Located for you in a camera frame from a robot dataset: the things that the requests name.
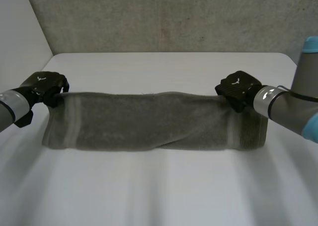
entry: gray towel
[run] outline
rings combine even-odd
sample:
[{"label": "gray towel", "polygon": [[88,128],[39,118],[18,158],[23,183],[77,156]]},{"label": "gray towel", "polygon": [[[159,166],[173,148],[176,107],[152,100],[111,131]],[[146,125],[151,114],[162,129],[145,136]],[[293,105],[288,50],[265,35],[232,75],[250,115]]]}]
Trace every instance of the gray towel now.
[{"label": "gray towel", "polygon": [[143,95],[65,93],[49,108],[43,145],[52,149],[146,151],[252,150],[262,147],[267,119],[234,112],[221,96],[179,92]]}]

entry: gloved robot hand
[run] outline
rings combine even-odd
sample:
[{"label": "gloved robot hand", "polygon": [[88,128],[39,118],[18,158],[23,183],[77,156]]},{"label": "gloved robot hand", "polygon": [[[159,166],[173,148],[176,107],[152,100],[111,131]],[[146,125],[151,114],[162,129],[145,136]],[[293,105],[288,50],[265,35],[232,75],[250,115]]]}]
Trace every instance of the gloved robot hand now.
[{"label": "gloved robot hand", "polygon": [[14,123],[22,128],[31,123],[35,103],[43,102],[50,107],[56,107],[57,96],[69,91],[69,83],[64,75],[57,72],[35,72],[27,78],[19,88],[0,93],[0,132]]}]

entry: blue joint cap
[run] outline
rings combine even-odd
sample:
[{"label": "blue joint cap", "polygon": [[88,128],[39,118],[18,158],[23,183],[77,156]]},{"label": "blue joint cap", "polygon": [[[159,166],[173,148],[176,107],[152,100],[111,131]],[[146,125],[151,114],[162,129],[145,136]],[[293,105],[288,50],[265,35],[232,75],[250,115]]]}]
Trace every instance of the blue joint cap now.
[{"label": "blue joint cap", "polygon": [[310,36],[304,43],[303,53],[318,53],[318,36]]}]

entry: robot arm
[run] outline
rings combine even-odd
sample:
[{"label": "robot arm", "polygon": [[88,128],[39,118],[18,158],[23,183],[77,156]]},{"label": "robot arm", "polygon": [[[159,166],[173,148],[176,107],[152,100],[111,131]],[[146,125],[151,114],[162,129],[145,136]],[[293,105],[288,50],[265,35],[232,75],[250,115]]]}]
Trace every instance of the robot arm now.
[{"label": "robot arm", "polygon": [[35,72],[19,88],[0,93],[0,132],[15,124],[22,128],[31,123],[35,103],[55,107],[57,93],[69,91],[64,75],[56,72]]},{"label": "robot arm", "polygon": [[250,106],[261,115],[318,143],[318,36],[303,47],[291,89],[262,85],[238,71],[216,86],[236,112]]}]

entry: gray wall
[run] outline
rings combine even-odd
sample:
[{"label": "gray wall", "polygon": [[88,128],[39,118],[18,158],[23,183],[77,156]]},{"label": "gray wall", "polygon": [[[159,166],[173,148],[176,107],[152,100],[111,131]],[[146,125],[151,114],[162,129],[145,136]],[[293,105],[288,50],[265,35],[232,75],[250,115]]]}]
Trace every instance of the gray wall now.
[{"label": "gray wall", "polygon": [[318,35],[318,0],[30,0],[54,54],[281,52]]}]

